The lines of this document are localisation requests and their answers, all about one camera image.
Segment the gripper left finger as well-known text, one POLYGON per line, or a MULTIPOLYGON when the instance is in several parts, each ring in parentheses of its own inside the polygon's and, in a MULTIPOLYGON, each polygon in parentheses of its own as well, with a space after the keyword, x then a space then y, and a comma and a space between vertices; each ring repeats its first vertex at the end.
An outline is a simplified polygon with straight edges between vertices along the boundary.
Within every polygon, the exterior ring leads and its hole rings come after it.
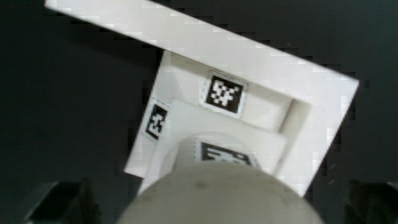
POLYGON ((102 224, 91 181, 51 182, 36 190, 24 224, 102 224))

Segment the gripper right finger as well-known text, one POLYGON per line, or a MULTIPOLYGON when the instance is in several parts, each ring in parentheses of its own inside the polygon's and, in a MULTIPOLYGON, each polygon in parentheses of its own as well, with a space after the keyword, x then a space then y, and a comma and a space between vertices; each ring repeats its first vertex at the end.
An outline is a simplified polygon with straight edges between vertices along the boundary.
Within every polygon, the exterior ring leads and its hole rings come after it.
POLYGON ((344 224, 398 224, 398 182, 351 181, 344 224))

